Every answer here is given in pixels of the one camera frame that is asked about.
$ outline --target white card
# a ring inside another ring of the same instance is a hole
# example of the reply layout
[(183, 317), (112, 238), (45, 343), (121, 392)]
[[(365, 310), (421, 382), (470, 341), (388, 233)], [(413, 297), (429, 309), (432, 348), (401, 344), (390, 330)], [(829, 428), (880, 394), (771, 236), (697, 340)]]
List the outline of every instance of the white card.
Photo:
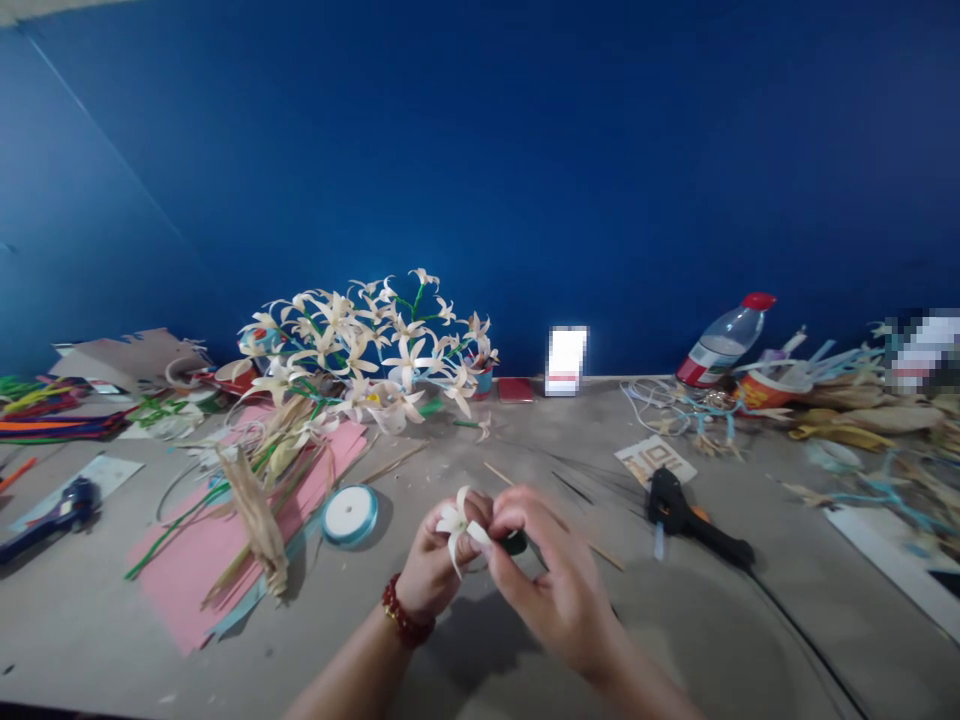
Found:
[(667, 441), (658, 435), (614, 454), (626, 466), (627, 470), (640, 481), (645, 490), (650, 489), (650, 476), (662, 467), (676, 475), (682, 483), (691, 480), (697, 474), (697, 469), (680, 457), (680, 453), (670, 447)]

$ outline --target flower petal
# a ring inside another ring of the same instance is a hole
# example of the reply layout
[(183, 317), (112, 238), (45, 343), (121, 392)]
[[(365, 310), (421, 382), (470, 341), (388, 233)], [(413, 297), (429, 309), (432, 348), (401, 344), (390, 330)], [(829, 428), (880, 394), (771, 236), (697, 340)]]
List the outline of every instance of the flower petal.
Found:
[(437, 523), (437, 532), (452, 533), (457, 529), (457, 523), (455, 520), (445, 520), (441, 519)]
[(480, 527), (480, 524), (476, 520), (471, 520), (470, 524), (467, 525), (467, 535), (472, 537), (481, 545), (491, 545), (492, 541), (490, 536), (487, 535), (487, 531)]
[(470, 492), (470, 486), (464, 485), (457, 490), (457, 513), (463, 515), (463, 502), (467, 499), (467, 493)]
[(450, 561), (453, 563), (453, 569), (457, 571), (457, 577), (463, 580), (463, 575), (460, 574), (460, 568), (457, 567), (457, 540), (460, 539), (460, 536), (463, 533), (454, 532), (450, 533), (450, 539), (447, 540), (447, 550), (450, 551)]

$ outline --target bamboo skewer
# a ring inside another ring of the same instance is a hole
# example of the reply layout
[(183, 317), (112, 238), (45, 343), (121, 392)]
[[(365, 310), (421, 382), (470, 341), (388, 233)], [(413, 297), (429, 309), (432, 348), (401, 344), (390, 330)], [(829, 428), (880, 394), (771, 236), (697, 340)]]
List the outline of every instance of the bamboo skewer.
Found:
[[(489, 471), (492, 472), (494, 475), (496, 475), (498, 478), (500, 478), (501, 480), (503, 480), (503, 481), (504, 481), (507, 485), (509, 485), (510, 487), (516, 487), (516, 486), (517, 486), (517, 484), (516, 484), (515, 482), (513, 482), (513, 480), (511, 480), (511, 479), (508, 478), (506, 475), (504, 475), (502, 472), (500, 472), (499, 470), (497, 470), (497, 469), (496, 469), (495, 467), (493, 467), (493, 465), (491, 465), (490, 463), (485, 462), (484, 465), (486, 466), (487, 470), (489, 470)], [(626, 572), (626, 570), (627, 570), (626, 566), (625, 566), (622, 562), (620, 562), (620, 560), (618, 560), (616, 557), (614, 557), (613, 555), (611, 555), (610, 553), (608, 553), (606, 550), (604, 550), (603, 548), (599, 547), (598, 545), (594, 545), (594, 544), (593, 544), (592, 542), (590, 542), (589, 540), (587, 540), (587, 545), (589, 545), (589, 546), (590, 546), (590, 549), (593, 550), (597, 555), (599, 555), (599, 556), (602, 557), (604, 560), (606, 560), (608, 563), (610, 563), (610, 564), (613, 565), (615, 568), (617, 568), (617, 570), (619, 570), (620, 572)]]

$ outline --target white paper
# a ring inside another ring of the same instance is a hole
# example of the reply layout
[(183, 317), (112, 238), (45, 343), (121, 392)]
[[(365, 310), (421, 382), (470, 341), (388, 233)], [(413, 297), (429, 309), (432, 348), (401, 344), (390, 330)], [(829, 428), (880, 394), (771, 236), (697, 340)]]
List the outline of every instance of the white paper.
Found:
[(100, 488), (100, 498), (106, 499), (110, 493), (116, 490), (129, 480), (134, 473), (143, 467), (143, 463), (133, 462), (132, 460), (118, 460), (107, 455), (98, 455), (76, 475), (67, 480), (56, 491), (50, 493), (44, 500), (41, 500), (30, 512), (17, 520), (10, 529), (13, 532), (23, 532), (27, 529), (27, 522), (43, 517), (60, 504), (60, 497), (63, 491), (67, 489), (78, 477), (85, 477), (94, 482)]
[(693, 479), (697, 474), (697, 469), (658, 435), (614, 454), (646, 490), (650, 489), (650, 476), (661, 467), (676, 475), (681, 483)]
[(939, 551), (928, 558), (910, 552), (906, 545), (915, 534), (890, 510), (842, 507), (824, 514), (880, 572), (960, 642), (960, 600), (928, 572), (960, 573), (960, 565)]

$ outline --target wooden stick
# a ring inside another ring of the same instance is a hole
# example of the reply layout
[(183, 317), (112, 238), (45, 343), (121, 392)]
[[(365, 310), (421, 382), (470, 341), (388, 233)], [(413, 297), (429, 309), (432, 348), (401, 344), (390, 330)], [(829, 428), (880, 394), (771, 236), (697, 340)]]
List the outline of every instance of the wooden stick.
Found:
[(390, 472), (391, 470), (393, 470), (395, 467), (399, 466), (400, 463), (402, 463), (404, 460), (406, 460), (406, 459), (407, 459), (408, 457), (410, 457), (411, 455), (414, 455), (414, 454), (420, 452), (421, 450), (423, 450), (423, 449), (424, 449), (427, 445), (429, 445), (429, 444), (430, 444), (430, 441), (429, 441), (429, 440), (426, 441), (426, 442), (420, 443), (419, 445), (417, 445), (417, 447), (413, 448), (413, 450), (408, 450), (408, 451), (405, 452), (403, 455), (401, 455), (399, 458), (397, 458), (396, 460), (394, 460), (393, 462), (391, 462), (389, 465), (386, 465), (386, 466), (380, 468), (379, 470), (377, 470), (376, 472), (371, 473), (370, 475), (367, 475), (367, 477), (365, 477), (363, 480), (361, 480), (360, 482), (358, 482), (358, 483), (356, 483), (356, 484), (357, 484), (357, 485), (369, 485), (370, 483), (372, 483), (374, 480), (376, 480), (378, 477), (380, 477), (380, 476), (383, 475), (384, 473), (388, 473), (388, 472)]
[[(489, 471), (492, 472), (494, 475), (496, 475), (498, 478), (500, 478), (501, 480), (503, 480), (503, 481), (504, 481), (507, 485), (509, 485), (510, 487), (516, 487), (516, 486), (517, 486), (517, 484), (516, 484), (515, 482), (513, 482), (513, 480), (511, 480), (511, 479), (508, 478), (506, 475), (504, 475), (502, 472), (500, 472), (499, 470), (497, 470), (497, 469), (496, 469), (495, 467), (493, 467), (493, 465), (491, 465), (490, 463), (485, 462), (484, 465), (486, 466), (487, 470), (489, 470)], [(620, 562), (616, 557), (614, 557), (613, 555), (611, 555), (610, 553), (608, 553), (606, 550), (604, 550), (603, 548), (601, 548), (601, 547), (599, 547), (599, 546), (597, 546), (597, 545), (594, 545), (594, 544), (593, 544), (592, 542), (590, 542), (589, 540), (587, 540), (587, 545), (589, 545), (591, 550), (593, 550), (597, 555), (599, 555), (600, 557), (602, 557), (602, 558), (603, 558), (604, 560), (606, 560), (608, 563), (610, 563), (611, 565), (613, 565), (617, 570), (619, 570), (620, 572), (626, 572), (626, 570), (627, 570), (626, 566), (625, 566), (622, 562)]]

